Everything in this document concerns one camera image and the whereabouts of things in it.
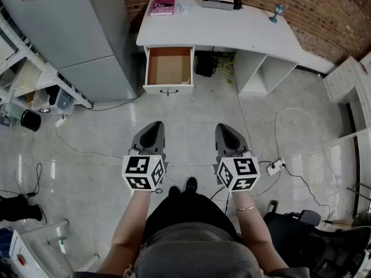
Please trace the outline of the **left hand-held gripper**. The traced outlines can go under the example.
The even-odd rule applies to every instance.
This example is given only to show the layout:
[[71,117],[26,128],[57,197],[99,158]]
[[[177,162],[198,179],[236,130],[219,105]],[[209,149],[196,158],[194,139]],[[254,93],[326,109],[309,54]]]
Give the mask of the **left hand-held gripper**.
[[150,123],[133,138],[123,157],[122,177],[131,191],[154,191],[165,174],[165,127]]

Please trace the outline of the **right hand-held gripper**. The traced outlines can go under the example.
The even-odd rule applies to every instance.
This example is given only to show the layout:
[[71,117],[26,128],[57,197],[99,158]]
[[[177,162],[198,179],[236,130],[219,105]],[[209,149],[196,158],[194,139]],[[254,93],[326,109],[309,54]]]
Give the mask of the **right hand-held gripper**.
[[251,190],[260,178],[258,160],[243,135],[219,123],[215,129],[216,175],[229,192]]

